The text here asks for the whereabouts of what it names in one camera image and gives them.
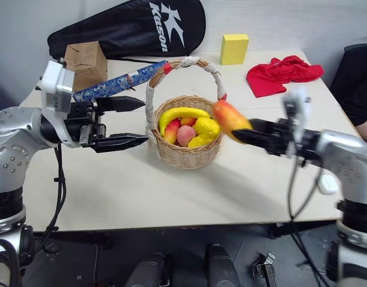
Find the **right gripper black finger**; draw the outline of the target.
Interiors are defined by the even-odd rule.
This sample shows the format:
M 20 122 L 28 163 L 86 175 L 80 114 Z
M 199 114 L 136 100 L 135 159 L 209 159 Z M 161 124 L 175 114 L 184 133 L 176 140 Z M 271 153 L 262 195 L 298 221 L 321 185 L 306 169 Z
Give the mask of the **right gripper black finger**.
M 242 143 L 265 148 L 268 143 L 268 135 L 251 129 L 232 130 L 234 138 Z
M 253 130 L 257 132 L 272 132 L 272 125 L 274 123 L 271 121 L 253 118 L 250 120 L 250 124 L 252 125 Z

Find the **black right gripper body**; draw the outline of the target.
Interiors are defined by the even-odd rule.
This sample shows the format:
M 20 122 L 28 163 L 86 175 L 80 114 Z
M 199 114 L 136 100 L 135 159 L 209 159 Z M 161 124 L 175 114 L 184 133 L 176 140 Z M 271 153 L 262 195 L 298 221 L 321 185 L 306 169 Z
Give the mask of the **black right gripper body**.
M 280 118 L 269 126 L 267 153 L 276 156 L 293 156 L 296 153 L 293 121 Z

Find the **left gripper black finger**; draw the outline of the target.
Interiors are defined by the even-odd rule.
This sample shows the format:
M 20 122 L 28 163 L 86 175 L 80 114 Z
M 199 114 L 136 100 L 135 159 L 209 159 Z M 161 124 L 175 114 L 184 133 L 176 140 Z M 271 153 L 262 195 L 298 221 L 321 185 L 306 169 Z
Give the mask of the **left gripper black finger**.
M 136 147 L 148 141 L 148 136 L 134 133 L 119 133 L 110 135 L 108 138 L 93 140 L 91 148 L 97 152 L 123 151 Z
M 104 112 L 129 112 L 145 106 L 145 102 L 130 96 L 102 97 L 96 99 L 97 106 Z

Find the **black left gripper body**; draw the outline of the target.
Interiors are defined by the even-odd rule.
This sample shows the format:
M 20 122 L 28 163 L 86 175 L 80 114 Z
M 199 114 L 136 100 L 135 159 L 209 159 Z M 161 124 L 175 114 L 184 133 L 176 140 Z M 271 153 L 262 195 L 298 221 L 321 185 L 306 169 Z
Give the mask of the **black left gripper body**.
M 71 139 L 82 147 L 92 147 L 106 136 L 106 125 L 101 123 L 105 111 L 93 102 L 73 102 L 65 120 Z

